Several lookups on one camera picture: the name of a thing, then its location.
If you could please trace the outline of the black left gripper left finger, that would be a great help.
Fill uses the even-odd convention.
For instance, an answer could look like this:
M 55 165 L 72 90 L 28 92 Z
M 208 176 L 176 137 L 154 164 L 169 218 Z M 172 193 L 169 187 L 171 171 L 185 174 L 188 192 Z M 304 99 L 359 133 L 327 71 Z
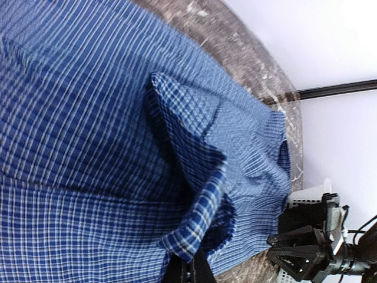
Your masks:
M 168 283 L 191 282 L 190 266 L 177 255 L 172 255 L 167 267 Z

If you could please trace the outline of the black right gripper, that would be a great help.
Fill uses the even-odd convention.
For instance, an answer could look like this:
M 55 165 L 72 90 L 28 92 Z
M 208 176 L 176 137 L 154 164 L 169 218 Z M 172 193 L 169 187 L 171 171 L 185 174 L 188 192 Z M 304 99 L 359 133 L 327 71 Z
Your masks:
M 325 233 L 312 226 L 304 226 L 290 232 L 272 235 L 267 238 L 270 246 L 292 246 L 297 241 L 310 238 L 313 233 L 313 247 L 310 251 L 278 250 L 269 251 L 269 260 L 286 271 L 295 280 L 323 282 L 332 274 L 335 256 Z

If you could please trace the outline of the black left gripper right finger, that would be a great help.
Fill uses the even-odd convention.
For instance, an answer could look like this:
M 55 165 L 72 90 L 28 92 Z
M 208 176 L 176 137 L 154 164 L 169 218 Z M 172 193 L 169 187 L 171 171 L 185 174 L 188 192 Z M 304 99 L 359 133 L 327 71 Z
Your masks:
M 206 255 L 199 249 L 190 262 L 190 282 L 192 283 L 216 283 Z

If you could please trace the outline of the blue checkered shirt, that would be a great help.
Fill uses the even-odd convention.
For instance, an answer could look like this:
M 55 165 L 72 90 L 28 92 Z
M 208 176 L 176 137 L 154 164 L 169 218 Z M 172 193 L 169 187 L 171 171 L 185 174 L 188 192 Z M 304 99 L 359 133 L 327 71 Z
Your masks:
M 131 1 L 1 2 L 1 281 L 167 282 L 267 248 L 285 117 Z

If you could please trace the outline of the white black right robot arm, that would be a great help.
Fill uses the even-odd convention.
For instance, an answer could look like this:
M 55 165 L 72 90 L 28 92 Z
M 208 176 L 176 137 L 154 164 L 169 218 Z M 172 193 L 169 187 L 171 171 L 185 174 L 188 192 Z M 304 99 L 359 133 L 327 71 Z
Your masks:
M 295 281 L 323 282 L 329 275 L 361 276 L 376 282 L 376 225 L 357 243 L 342 243 L 337 252 L 325 232 L 325 220 L 306 218 L 279 222 L 279 233 L 269 236 L 267 258 Z

